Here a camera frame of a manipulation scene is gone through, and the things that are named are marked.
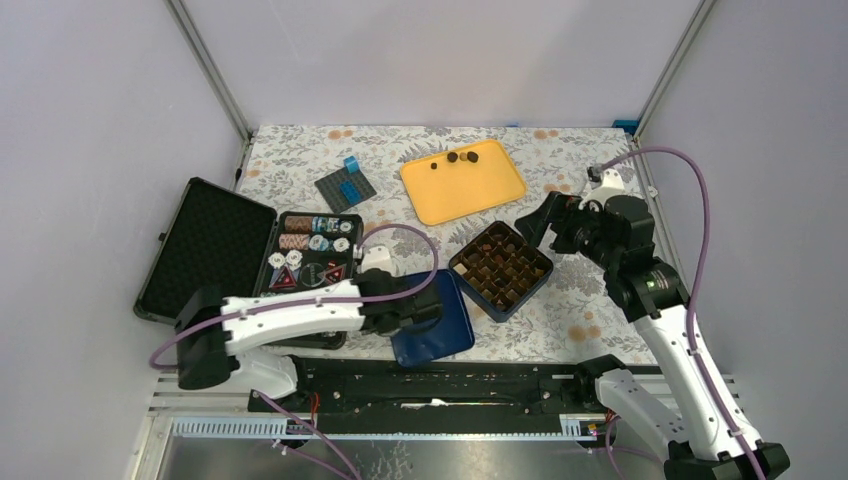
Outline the blue tin lid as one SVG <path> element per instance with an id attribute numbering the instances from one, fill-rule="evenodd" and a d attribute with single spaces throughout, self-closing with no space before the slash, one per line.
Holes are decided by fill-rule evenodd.
<path id="1" fill-rule="evenodd" d="M 431 284 L 442 303 L 442 316 L 406 327 L 391 338 L 395 360 L 405 368 L 461 353 L 475 344 L 468 309 L 453 276 L 440 269 Z"/>

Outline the blue tin with brown insert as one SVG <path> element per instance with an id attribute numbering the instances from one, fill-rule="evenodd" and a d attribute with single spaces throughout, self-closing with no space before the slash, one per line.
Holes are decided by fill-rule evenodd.
<path id="1" fill-rule="evenodd" d="M 494 322 L 510 319 L 547 282 L 553 262 L 503 221 L 495 221 L 448 262 L 459 287 Z"/>

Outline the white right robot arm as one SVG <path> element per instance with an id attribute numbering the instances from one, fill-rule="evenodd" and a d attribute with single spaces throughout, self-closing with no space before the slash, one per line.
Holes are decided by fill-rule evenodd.
<path id="1" fill-rule="evenodd" d="M 573 386 L 583 410 L 612 410 L 653 450 L 668 479 L 776 479 L 791 465 L 748 421 L 712 360 L 678 272 L 655 256 L 655 221 L 646 202 L 604 202 L 552 192 L 515 226 L 532 246 L 547 231 L 551 249 L 581 254 L 603 272 L 606 291 L 654 355 L 677 408 L 639 390 L 632 372 L 608 354 L 579 365 Z"/>

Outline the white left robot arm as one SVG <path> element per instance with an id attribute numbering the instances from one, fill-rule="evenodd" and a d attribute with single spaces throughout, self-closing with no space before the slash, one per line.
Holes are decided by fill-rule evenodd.
<path id="1" fill-rule="evenodd" d="M 290 357 L 264 346 L 326 332 L 397 333 L 439 318 L 443 303 L 434 273 L 410 285 L 380 269 L 313 290 L 278 297 L 227 297 L 217 318 L 193 317 L 177 337 L 177 385 L 183 391 L 223 386 L 264 394 L 296 411 L 310 385 Z"/>

